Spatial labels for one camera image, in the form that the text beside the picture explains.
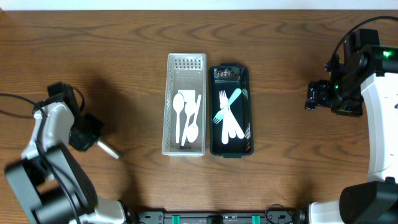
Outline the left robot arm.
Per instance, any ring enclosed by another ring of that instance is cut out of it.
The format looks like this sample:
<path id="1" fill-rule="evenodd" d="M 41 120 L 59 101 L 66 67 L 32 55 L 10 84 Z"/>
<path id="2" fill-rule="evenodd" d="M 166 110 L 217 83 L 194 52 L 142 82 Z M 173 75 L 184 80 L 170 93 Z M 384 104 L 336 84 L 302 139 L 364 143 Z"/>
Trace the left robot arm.
<path id="1" fill-rule="evenodd" d="M 67 146 L 75 117 L 64 102 L 34 113 L 35 126 L 21 159 L 6 179 L 31 223 L 130 223 L 117 200 L 96 190 Z"/>

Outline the white plastic fork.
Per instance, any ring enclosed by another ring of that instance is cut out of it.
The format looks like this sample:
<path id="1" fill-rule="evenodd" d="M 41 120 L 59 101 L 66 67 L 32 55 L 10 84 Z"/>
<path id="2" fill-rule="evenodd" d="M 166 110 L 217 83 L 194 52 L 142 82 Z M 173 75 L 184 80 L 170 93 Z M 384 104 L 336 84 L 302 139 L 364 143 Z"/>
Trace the white plastic fork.
<path id="1" fill-rule="evenodd" d="M 245 134 L 243 133 L 243 130 L 241 129 L 239 123 L 236 121 L 236 118 L 234 117 L 232 111 L 229 111 L 229 116 L 231 119 L 232 129 L 235 131 L 238 138 L 243 139 L 245 137 Z"/>
<path id="2" fill-rule="evenodd" d="M 222 110 L 224 111 L 224 118 L 223 118 L 223 124 L 226 126 L 226 130 L 228 132 L 228 137 L 229 138 L 235 138 L 236 137 L 236 132 L 232 127 L 231 124 L 231 116 L 230 116 L 230 108 L 228 105 L 228 97 L 226 96 L 226 92 L 224 90 L 220 91 L 220 104 Z"/>
<path id="3" fill-rule="evenodd" d="M 220 91 L 220 103 L 222 104 L 223 108 L 223 126 L 222 126 L 222 133 L 221 133 L 221 142 L 223 144 L 227 144 L 229 141 L 228 137 L 228 124 L 227 124 L 227 115 L 228 115 L 228 98 L 226 96 L 226 92 L 224 90 Z"/>

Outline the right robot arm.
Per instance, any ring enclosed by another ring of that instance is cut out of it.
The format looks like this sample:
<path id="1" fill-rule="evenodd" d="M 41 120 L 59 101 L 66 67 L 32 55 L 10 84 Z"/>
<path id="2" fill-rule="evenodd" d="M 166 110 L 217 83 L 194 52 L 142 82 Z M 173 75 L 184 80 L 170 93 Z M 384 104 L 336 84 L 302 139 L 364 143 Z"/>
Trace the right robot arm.
<path id="1" fill-rule="evenodd" d="M 367 114 L 368 181 L 346 187 L 338 200 L 314 202 L 309 223 L 397 223 L 397 49 L 366 44 L 345 47 L 334 58 L 330 80 L 310 82 L 305 107 L 345 116 Z"/>

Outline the light blue plastic fork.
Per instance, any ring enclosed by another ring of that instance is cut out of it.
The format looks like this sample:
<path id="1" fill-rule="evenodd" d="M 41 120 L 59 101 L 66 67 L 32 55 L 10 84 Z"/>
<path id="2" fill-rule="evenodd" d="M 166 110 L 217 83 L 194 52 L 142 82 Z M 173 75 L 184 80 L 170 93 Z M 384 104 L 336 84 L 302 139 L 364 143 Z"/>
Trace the light blue plastic fork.
<path id="1" fill-rule="evenodd" d="M 220 91 L 220 93 L 219 93 L 220 110 L 219 110 L 219 112 L 217 112 L 217 114 L 214 115 L 214 118 L 212 119 L 213 123 L 218 124 L 224 118 L 226 109 L 230 109 L 230 106 L 238 98 L 238 96 L 241 94 L 241 92 L 242 92 L 242 90 L 240 88 L 237 88 L 233 91 L 232 95 L 228 98 L 225 90 Z"/>

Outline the white plastic spoon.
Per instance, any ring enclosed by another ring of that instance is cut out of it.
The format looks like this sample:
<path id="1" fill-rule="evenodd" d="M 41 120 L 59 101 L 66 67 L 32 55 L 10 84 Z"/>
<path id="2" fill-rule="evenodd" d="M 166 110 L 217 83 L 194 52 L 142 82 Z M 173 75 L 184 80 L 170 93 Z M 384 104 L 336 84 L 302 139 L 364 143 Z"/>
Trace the white plastic spoon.
<path id="1" fill-rule="evenodd" d="M 105 142 L 98 140 L 97 145 L 107 154 L 109 154 L 111 157 L 115 159 L 119 159 L 120 155 L 112 149 L 110 146 L 108 146 Z"/>
<path id="2" fill-rule="evenodd" d="M 186 118 L 185 126 L 183 129 L 183 135 L 182 135 L 182 141 L 181 141 L 182 147 L 184 147 L 185 141 L 187 139 L 188 125 L 189 125 L 191 116 L 195 113 L 195 107 L 196 107 L 196 103 L 194 101 L 188 101 L 185 105 L 184 111 L 185 111 L 187 118 Z"/>
<path id="3" fill-rule="evenodd" d="M 197 116 L 200 109 L 200 103 L 201 103 L 201 95 L 198 95 L 197 102 L 195 104 L 193 123 L 188 127 L 187 139 L 190 143 L 195 142 L 198 136 Z"/>
<path id="4" fill-rule="evenodd" d="M 175 142 L 178 144 L 180 139 L 180 113 L 184 107 L 184 98 L 181 93 L 177 93 L 173 99 L 173 109 L 176 112 L 175 123 Z"/>

